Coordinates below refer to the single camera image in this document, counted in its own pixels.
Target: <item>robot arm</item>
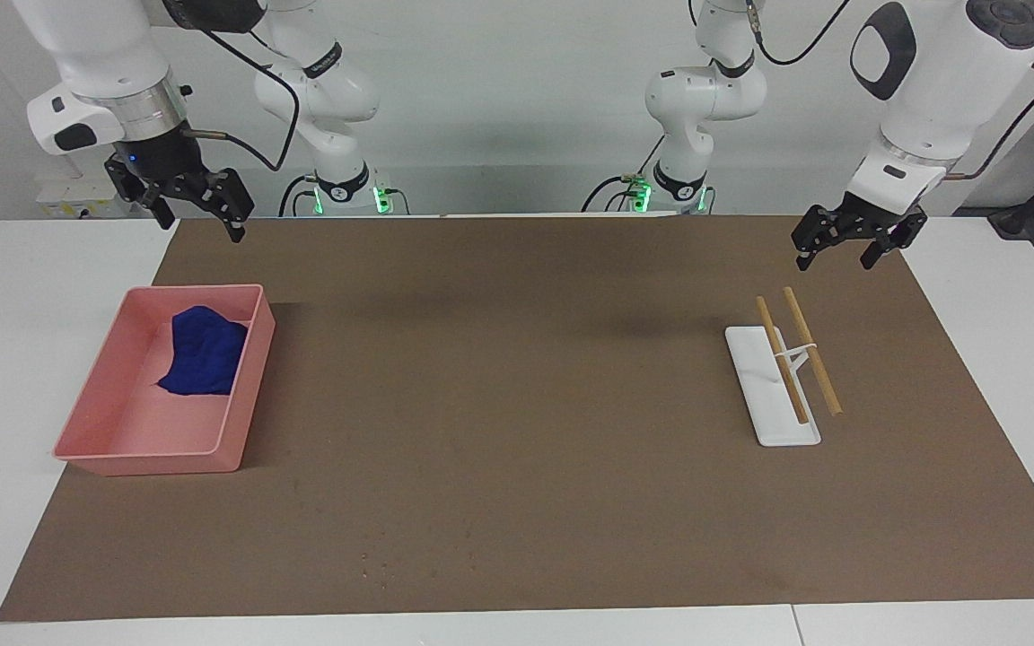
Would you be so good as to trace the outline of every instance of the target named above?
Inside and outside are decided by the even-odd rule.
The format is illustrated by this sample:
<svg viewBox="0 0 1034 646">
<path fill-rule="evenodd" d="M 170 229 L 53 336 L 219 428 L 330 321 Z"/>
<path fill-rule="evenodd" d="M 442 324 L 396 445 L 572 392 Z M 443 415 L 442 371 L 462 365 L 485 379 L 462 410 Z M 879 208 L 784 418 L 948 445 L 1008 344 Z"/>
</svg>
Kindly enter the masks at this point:
<svg viewBox="0 0 1034 646">
<path fill-rule="evenodd" d="M 767 95 L 764 73 L 754 65 L 756 41 L 744 0 L 705 0 L 697 24 L 709 64 L 657 74 L 645 98 L 665 133 L 649 179 L 653 199 L 681 213 L 697 208 L 703 192 L 713 147 L 705 123 L 750 118 Z"/>
<path fill-rule="evenodd" d="M 41 147 L 66 154 L 112 144 L 105 168 L 123 199 L 151 210 L 163 228 L 174 221 L 164 197 L 192 202 L 240 241 L 254 203 L 234 168 L 208 171 L 197 142 L 184 134 L 181 91 L 140 0 L 12 1 L 62 78 L 26 106 Z M 235 8 L 247 20 L 262 16 L 254 0 Z"/>
<path fill-rule="evenodd" d="M 349 123 L 369 121 L 381 98 L 364 72 L 342 58 L 321 0 L 270 0 L 260 25 L 263 39 L 282 60 L 271 72 L 298 92 L 303 109 L 296 130 L 313 155 L 316 194 L 332 210 L 385 209 L 377 194 L 377 171 L 365 162 Z M 267 112 L 290 123 L 293 101 L 258 73 L 254 92 Z"/>
<path fill-rule="evenodd" d="M 792 233 L 800 270 L 849 239 L 873 241 L 860 258 L 864 269 L 911 245 L 927 220 L 920 197 L 944 180 L 1033 66 L 1034 0 L 961 0 L 944 11 L 931 33 L 918 34 L 903 3 L 886 3 L 860 30 L 853 71 L 887 102 L 887 114 L 845 199 L 830 210 L 813 206 Z M 874 37 L 888 61 L 866 73 L 857 50 Z"/>
</svg>

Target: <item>wooden stick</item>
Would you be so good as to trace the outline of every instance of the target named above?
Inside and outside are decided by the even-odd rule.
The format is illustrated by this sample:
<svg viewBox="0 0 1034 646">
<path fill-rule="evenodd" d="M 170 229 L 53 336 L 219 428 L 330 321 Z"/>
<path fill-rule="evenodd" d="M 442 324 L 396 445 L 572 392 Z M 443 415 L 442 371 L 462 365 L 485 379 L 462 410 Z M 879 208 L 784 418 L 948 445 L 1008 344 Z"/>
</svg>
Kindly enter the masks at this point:
<svg viewBox="0 0 1034 646">
<path fill-rule="evenodd" d="M 804 312 L 800 311 L 800 305 L 796 302 L 796 294 L 792 291 L 792 287 L 785 287 L 785 299 L 788 300 L 788 307 L 792 310 L 792 319 L 796 320 L 796 331 L 800 335 L 800 339 L 804 343 L 816 343 L 813 339 L 813 332 L 808 329 L 808 321 L 804 320 Z M 828 404 L 828 412 L 832 414 L 841 414 L 845 411 L 841 407 L 841 401 L 837 399 L 837 390 L 832 388 L 832 379 L 828 377 L 828 370 L 824 367 L 824 360 L 820 359 L 820 348 L 817 348 L 815 344 L 809 346 L 808 356 L 810 363 L 813 364 L 813 374 L 816 375 L 816 380 L 820 381 L 820 392 L 824 393 L 825 404 Z"/>
<path fill-rule="evenodd" d="M 788 399 L 792 400 L 792 409 L 796 411 L 796 422 L 808 425 L 808 410 L 804 409 L 804 402 L 800 401 L 800 393 L 796 390 L 796 380 L 792 376 L 792 367 L 789 367 L 788 357 L 785 357 L 785 345 L 780 342 L 777 336 L 777 329 L 772 327 L 772 314 L 768 312 L 768 303 L 763 297 L 756 297 L 756 309 L 760 311 L 760 321 L 764 324 L 764 334 L 768 336 L 768 344 L 772 347 L 772 355 L 777 356 L 777 368 L 780 368 L 780 379 L 784 381 L 788 391 Z"/>
</svg>

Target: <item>blue object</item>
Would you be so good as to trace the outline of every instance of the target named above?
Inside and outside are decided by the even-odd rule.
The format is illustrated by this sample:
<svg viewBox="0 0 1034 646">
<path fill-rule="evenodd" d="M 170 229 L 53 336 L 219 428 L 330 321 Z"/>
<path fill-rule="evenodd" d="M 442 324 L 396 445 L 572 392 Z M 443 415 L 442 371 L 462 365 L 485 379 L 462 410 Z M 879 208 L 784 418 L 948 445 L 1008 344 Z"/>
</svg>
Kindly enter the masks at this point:
<svg viewBox="0 0 1034 646">
<path fill-rule="evenodd" d="M 159 380 L 173 394 L 230 394 L 246 346 L 246 327 L 195 306 L 172 321 L 174 363 Z"/>
</svg>

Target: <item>white power box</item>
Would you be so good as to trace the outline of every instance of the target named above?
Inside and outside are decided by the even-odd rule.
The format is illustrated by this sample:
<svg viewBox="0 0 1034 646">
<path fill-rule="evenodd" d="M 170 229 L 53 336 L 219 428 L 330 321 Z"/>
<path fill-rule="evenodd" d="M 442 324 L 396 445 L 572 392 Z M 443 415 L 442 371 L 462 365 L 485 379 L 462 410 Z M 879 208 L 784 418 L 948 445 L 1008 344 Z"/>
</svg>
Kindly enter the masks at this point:
<svg viewBox="0 0 1034 646">
<path fill-rule="evenodd" d="M 51 181 L 37 192 L 37 204 L 54 218 L 147 217 L 139 205 L 123 202 L 108 180 Z"/>
</svg>

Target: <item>white tabletop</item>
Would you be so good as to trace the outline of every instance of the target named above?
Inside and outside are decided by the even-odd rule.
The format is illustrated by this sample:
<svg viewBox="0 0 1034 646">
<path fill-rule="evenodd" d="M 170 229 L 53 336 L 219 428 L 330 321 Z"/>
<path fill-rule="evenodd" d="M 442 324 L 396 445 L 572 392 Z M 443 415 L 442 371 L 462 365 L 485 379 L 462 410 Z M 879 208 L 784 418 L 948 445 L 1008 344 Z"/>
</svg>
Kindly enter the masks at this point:
<svg viewBox="0 0 1034 646">
<path fill-rule="evenodd" d="M 50 457 L 128 287 L 170 234 L 152 221 L 0 221 L 0 602 L 41 518 Z M 906 252 L 1034 479 L 1034 250 L 985 221 L 933 220 Z M 0 643 L 697 643 L 1034 646 L 1034 602 L 181 618 L 0 624 Z"/>
</svg>

